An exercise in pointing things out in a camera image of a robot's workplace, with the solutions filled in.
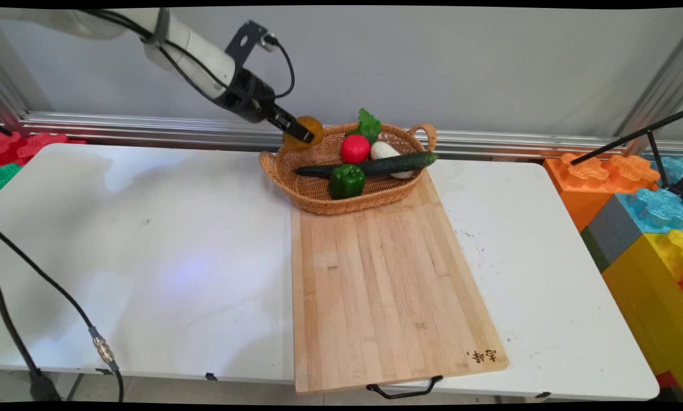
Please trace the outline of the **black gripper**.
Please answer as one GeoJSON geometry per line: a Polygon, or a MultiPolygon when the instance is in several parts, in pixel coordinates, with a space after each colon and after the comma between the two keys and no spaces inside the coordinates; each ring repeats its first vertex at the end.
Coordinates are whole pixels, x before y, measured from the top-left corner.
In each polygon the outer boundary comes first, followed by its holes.
{"type": "Polygon", "coordinates": [[[230,88],[213,99],[219,107],[239,115],[252,124],[268,120],[285,135],[311,144],[316,139],[316,119],[295,117],[275,102],[275,91],[246,68],[236,68],[230,88]]]}

